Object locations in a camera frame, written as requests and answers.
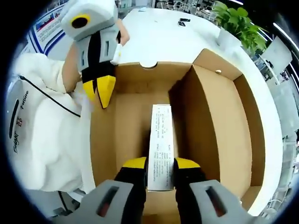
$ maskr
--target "black object on table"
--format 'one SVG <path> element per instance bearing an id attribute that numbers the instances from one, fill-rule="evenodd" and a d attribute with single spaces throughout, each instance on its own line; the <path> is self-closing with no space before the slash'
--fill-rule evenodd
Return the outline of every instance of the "black object on table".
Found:
<path id="1" fill-rule="evenodd" d="M 179 20 L 182 22 L 190 22 L 191 21 L 190 19 L 186 19 L 186 18 L 180 18 Z"/>
<path id="2" fill-rule="evenodd" d="M 185 23 L 182 22 L 182 21 L 179 21 L 179 22 L 178 22 L 178 25 L 179 25 L 179 26 L 182 26 L 182 27 L 185 27 L 185 26 L 186 26 Z"/>

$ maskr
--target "ceiling light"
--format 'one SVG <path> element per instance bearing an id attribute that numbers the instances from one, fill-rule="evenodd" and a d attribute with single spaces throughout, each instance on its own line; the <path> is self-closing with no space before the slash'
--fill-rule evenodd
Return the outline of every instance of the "ceiling light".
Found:
<path id="1" fill-rule="evenodd" d="M 297 79 L 298 79 L 298 81 L 299 81 L 299 77 L 298 77 L 297 72 L 295 71 L 294 67 L 292 66 L 291 63 L 290 63 L 289 65 L 290 65 L 290 67 L 293 69 L 293 72 L 294 72 L 295 76 L 297 77 Z"/>
<path id="2" fill-rule="evenodd" d="M 265 41 L 268 41 L 263 35 L 261 35 L 259 32 L 258 34 L 265 40 Z"/>
<path id="3" fill-rule="evenodd" d="M 299 92 L 299 87 L 298 87 L 298 85 L 297 85 L 297 83 L 296 83 L 296 80 L 295 80 L 293 74 L 291 74 L 291 77 L 292 77 L 292 79 L 294 80 L 294 83 L 295 83 L 295 85 L 296 85 L 296 88 L 297 88 L 297 90 L 298 90 L 298 92 Z"/>
<path id="4" fill-rule="evenodd" d="M 238 4 L 240 4 L 241 6 L 243 5 L 243 3 L 242 3 L 242 2 L 240 2 L 240 1 L 237 1 L 237 0 L 229 0 L 229 1 L 233 1 L 233 2 L 235 2 L 235 3 L 238 3 Z"/>
<path id="5" fill-rule="evenodd" d="M 292 43 L 292 45 L 297 49 L 297 51 L 299 51 L 298 46 L 295 44 L 295 42 L 289 37 L 288 34 L 286 34 L 286 32 L 280 28 L 276 23 L 273 23 L 273 25 L 283 34 L 286 36 L 286 38 Z"/>
<path id="6" fill-rule="evenodd" d="M 259 30 L 266 36 L 269 38 L 269 40 L 273 41 L 271 37 L 269 37 L 262 29 L 259 28 Z"/>
<path id="7" fill-rule="evenodd" d="M 293 53 L 293 55 L 295 56 L 295 58 L 297 59 L 297 61 L 299 62 L 299 58 L 297 57 L 297 55 L 295 54 L 294 51 L 291 51 Z"/>

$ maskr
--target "instruction leaflet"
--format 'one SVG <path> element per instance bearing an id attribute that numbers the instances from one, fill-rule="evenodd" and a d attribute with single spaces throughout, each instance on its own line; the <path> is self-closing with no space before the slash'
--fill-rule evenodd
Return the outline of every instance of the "instruction leaflet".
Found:
<path id="1" fill-rule="evenodd" d="M 148 191 L 173 189 L 174 163 L 170 105 L 153 105 L 149 141 Z"/>

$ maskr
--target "chair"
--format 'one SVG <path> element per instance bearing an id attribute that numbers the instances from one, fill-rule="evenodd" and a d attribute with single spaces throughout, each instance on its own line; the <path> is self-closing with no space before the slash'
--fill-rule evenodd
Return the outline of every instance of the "chair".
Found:
<path id="1" fill-rule="evenodd" d="M 189 8 L 189 5 L 188 5 L 188 4 L 186 4 L 186 3 L 182 3 L 182 6 L 181 6 L 181 8 L 180 8 L 180 11 L 188 10 L 188 8 Z"/>
<path id="2" fill-rule="evenodd" d="M 180 1 L 177 1 L 177 2 L 174 4 L 174 9 L 176 9 L 176 10 L 179 10 L 181 7 L 182 7 L 182 3 L 181 3 Z"/>
<path id="3" fill-rule="evenodd" d="M 167 9 L 169 9 L 169 10 L 174 10 L 175 9 L 174 5 L 167 4 L 166 6 L 167 6 Z"/>

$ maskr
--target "yellow tip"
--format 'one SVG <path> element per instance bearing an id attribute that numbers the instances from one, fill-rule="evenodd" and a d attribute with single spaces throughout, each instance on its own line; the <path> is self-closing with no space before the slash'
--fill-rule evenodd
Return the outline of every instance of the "yellow tip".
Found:
<path id="1" fill-rule="evenodd" d="M 197 164 L 196 162 L 194 162 L 192 160 L 187 160 L 187 159 L 183 159 L 183 158 L 179 158 L 179 157 L 177 157 L 176 160 L 178 162 L 179 169 L 200 167 L 199 164 Z"/>
<path id="2" fill-rule="evenodd" d="M 87 83 L 83 83 L 83 89 L 85 90 L 90 100 L 93 101 L 94 100 L 93 82 L 89 81 Z"/>
<path id="3" fill-rule="evenodd" d="M 125 164 L 122 167 L 143 169 L 145 165 L 145 161 L 146 161 L 146 157 L 128 160 L 125 162 Z"/>
<path id="4" fill-rule="evenodd" d="M 103 108 L 107 108 L 115 86 L 115 77 L 104 76 L 97 78 L 98 92 Z"/>

